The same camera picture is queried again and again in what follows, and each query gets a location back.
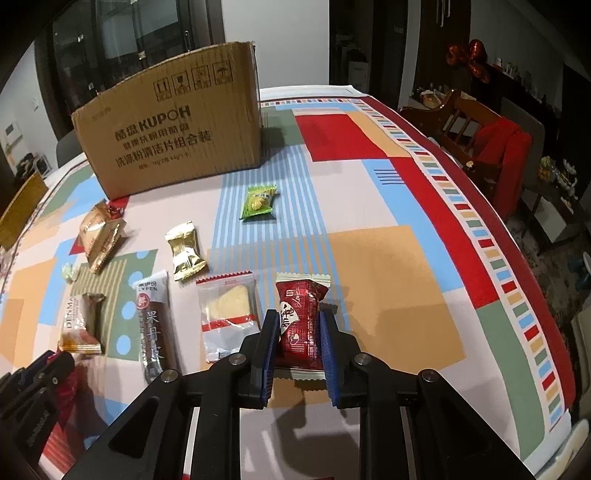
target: clear plastic snack package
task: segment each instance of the clear plastic snack package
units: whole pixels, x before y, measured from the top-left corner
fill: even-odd
[[[102,293],[83,293],[68,299],[58,346],[60,350],[86,355],[100,355],[102,348],[96,339],[99,331],[99,303]]]
[[[205,360],[213,363],[240,350],[248,335],[260,332],[256,279],[239,272],[197,280]]]

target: wrapped candy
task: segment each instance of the wrapped candy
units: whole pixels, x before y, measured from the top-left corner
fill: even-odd
[[[249,187],[240,218],[244,220],[255,215],[271,213],[273,211],[271,202],[276,192],[277,185]]]

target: red cloth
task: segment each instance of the red cloth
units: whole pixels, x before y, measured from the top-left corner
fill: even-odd
[[[522,132],[519,125],[503,117],[476,134],[473,158],[493,165],[502,163],[492,206],[503,221],[517,207],[531,141],[531,136]]]

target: tablecloth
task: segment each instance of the tablecloth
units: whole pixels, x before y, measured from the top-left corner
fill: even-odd
[[[43,467],[67,471],[145,387],[131,284],[171,272],[164,234],[190,220],[208,274],[256,274],[259,318],[278,306],[277,272],[330,274],[325,301],[363,350],[392,368],[438,369],[537,471],[570,431],[570,367],[484,197],[436,145],[351,87],[262,90],[261,112],[263,165],[124,200],[128,238],[101,275],[76,242],[105,197],[100,184],[83,155],[53,177],[3,283],[0,371],[54,349],[67,298],[87,291],[106,296],[105,354],[79,365],[85,387]],[[239,220],[248,186],[273,183],[273,216]],[[72,285],[66,262],[81,266]],[[170,301],[181,370],[207,368],[194,285],[170,281]],[[243,478],[356,478],[358,431],[358,412],[332,408],[322,383],[275,379],[269,408],[241,414]]]

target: glass door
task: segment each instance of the glass door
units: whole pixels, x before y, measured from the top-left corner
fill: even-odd
[[[105,90],[91,23],[91,0],[78,0],[53,22],[57,77],[68,114]]]
[[[96,0],[109,83],[194,48],[188,11],[188,0]]]
[[[51,28],[54,82],[67,113],[134,73],[196,48],[190,5],[190,0],[72,3]]]

